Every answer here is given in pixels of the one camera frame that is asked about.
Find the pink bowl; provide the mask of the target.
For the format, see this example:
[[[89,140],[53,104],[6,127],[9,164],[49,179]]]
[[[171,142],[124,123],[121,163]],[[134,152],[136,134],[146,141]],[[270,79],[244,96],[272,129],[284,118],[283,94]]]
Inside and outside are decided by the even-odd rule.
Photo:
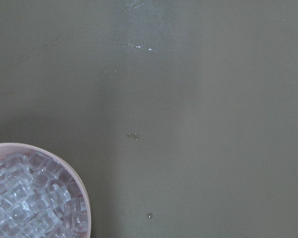
[[[13,152],[22,152],[25,154],[30,154],[32,152],[41,152],[42,154],[47,155],[48,157],[52,158],[55,161],[58,161],[74,178],[75,182],[79,186],[83,198],[85,200],[86,208],[87,208],[87,232],[82,238],[90,238],[91,237],[91,208],[90,208],[90,201],[88,197],[87,190],[85,188],[85,185],[83,181],[81,180],[78,173],[74,170],[74,168],[68,164],[65,160],[63,160],[61,157],[47,151],[44,149],[41,149],[39,147],[28,145],[28,144],[22,144],[22,143],[0,143],[0,159],[3,159],[8,154]]]

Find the pile of clear ice cubes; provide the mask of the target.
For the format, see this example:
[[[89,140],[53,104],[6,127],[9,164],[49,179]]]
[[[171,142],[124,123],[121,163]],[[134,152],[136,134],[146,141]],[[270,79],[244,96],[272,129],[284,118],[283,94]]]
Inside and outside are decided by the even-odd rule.
[[[83,191],[58,161],[20,152],[0,159],[0,238],[85,238]]]

